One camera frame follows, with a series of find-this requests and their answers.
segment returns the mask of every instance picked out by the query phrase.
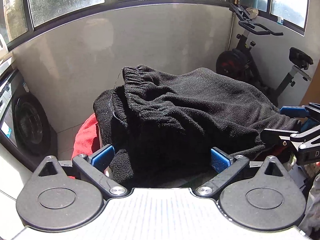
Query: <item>sticker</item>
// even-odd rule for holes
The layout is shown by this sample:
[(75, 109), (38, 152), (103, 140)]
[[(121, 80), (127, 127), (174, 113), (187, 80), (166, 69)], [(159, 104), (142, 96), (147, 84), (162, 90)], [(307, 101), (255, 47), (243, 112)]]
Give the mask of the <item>sticker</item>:
[(23, 83), (23, 87), (24, 87), (24, 90), (28, 93), (29, 92), (29, 88), (27, 86), (27, 84), (24, 82)]
[(1, 130), (8, 138), (10, 138), (11, 128), (5, 122), (2, 124)]

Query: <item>red cloth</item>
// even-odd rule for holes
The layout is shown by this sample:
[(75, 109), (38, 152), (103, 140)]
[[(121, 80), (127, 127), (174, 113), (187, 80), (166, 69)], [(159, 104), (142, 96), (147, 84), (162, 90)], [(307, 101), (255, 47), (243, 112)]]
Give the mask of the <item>red cloth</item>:
[(80, 153), (91, 155), (99, 149), (99, 127), (95, 114), (92, 114), (76, 135), (72, 158)]

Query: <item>black fleece fabric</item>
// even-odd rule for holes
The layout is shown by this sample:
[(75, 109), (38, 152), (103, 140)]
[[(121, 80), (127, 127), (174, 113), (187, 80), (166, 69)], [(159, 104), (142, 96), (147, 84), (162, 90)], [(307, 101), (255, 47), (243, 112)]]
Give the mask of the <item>black fleece fabric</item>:
[(145, 65), (123, 69), (124, 85), (93, 108), (103, 144), (113, 144), (113, 179), (156, 187), (210, 168), (210, 148), (254, 159), (265, 128), (297, 130), (258, 89), (207, 68), (175, 76)]

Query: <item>exercise bike seat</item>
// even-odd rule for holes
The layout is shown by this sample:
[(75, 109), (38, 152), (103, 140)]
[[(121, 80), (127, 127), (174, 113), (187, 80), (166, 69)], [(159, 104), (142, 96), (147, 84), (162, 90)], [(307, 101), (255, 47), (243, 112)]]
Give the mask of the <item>exercise bike seat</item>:
[(307, 70), (309, 65), (313, 65), (313, 60), (309, 55), (294, 47), (290, 48), (289, 60), (298, 68), (304, 70)]

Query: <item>tile floor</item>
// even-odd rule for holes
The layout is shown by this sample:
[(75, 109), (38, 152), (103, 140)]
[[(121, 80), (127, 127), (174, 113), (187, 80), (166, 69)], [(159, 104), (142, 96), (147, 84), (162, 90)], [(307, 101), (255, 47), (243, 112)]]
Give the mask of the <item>tile floor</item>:
[(82, 124), (58, 133), (58, 160), (71, 160), (76, 134)]

